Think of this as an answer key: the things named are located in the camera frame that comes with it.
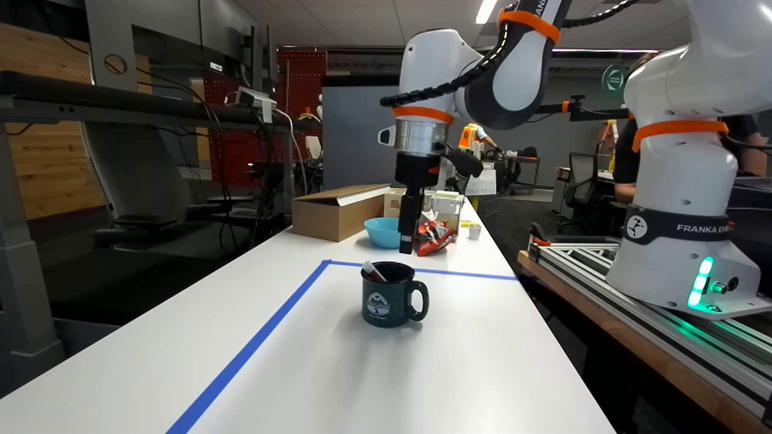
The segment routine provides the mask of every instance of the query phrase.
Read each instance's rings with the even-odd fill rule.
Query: ceiling
[[[477,26],[481,0],[236,0],[268,24],[278,47],[406,47],[426,29],[455,26],[475,49],[493,49],[494,22]],[[575,0],[570,17],[586,17],[615,0]],[[683,0],[642,0],[591,26],[564,29],[563,49],[670,49],[689,42]]]

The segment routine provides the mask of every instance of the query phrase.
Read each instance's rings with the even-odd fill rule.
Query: blue tape line
[[[344,265],[344,267],[362,267],[362,263],[353,260],[328,260],[330,265]],[[458,271],[435,271],[435,267],[415,267],[418,272],[428,276],[457,276],[457,277],[475,277],[475,280],[512,280],[518,283],[515,276],[488,276],[488,272],[458,272]]]
[[[193,400],[193,406],[171,424],[169,434],[192,433],[202,413],[218,400],[218,395],[235,382],[245,364],[262,351],[271,333],[294,308],[294,305],[311,290],[330,260],[322,260],[319,267],[292,292],[292,298],[264,323],[264,329],[241,347],[241,353],[213,380],[213,383]]]

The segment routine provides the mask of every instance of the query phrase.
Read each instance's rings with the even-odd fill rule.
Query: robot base
[[[757,298],[761,271],[731,242],[656,240],[623,242],[608,283],[639,301],[703,318],[736,318],[772,311]]]

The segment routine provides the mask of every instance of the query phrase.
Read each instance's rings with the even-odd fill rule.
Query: black mug
[[[426,283],[414,280],[415,271],[403,263],[374,263],[387,277],[362,271],[362,317],[380,329],[399,329],[408,320],[423,320],[430,313],[430,290]],[[414,308],[414,292],[423,295],[423,308]]]

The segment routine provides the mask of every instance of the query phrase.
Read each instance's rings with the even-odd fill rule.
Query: white table
[[[0,433],[613,433],[485,230],[410,258],[420,327],[359,318],[365,258],[406,260],[284,231],[0,400]]]

